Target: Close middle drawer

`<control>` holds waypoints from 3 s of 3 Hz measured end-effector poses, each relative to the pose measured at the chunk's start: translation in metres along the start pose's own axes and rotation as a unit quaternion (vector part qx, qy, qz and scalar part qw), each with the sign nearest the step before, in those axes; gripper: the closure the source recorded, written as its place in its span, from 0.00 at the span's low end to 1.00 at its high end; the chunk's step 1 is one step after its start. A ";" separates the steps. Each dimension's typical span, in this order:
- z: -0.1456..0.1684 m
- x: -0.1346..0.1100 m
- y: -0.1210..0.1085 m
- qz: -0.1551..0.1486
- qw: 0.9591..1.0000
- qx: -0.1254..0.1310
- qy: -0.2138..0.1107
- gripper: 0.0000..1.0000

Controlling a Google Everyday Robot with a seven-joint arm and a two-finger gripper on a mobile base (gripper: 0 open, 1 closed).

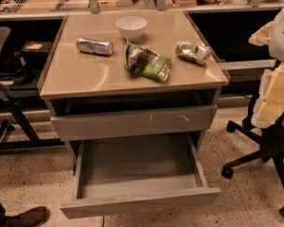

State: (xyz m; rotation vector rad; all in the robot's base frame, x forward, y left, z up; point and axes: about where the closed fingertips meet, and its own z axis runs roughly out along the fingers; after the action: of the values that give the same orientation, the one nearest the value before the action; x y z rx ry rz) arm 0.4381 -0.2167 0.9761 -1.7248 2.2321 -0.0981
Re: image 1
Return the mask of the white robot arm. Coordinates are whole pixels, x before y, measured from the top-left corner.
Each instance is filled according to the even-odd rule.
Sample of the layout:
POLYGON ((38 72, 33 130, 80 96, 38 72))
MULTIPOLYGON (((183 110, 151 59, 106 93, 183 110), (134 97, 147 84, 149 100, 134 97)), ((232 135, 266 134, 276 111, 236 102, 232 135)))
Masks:
POLYGON ((252 115, 252 125, 266 129, 284 113, 284 8, 272 22, 255 32, 249 43, 269 46, 271 57, 281 64, 274 70, 265 69, 252 115))

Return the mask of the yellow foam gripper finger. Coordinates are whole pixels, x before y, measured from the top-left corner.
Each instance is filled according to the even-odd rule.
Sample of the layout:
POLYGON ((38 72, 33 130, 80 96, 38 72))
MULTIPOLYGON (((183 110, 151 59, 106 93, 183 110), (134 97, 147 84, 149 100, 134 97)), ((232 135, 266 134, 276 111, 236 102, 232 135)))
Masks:
POLYGON ((269 54, 281 64, 274 70, 265 69, 258 89, 259 99, 252 111, 253 126, 267 129, 284 113, 284 28, 276 31, 273 21, 251 35, 249 43, 269 46, 269 54))

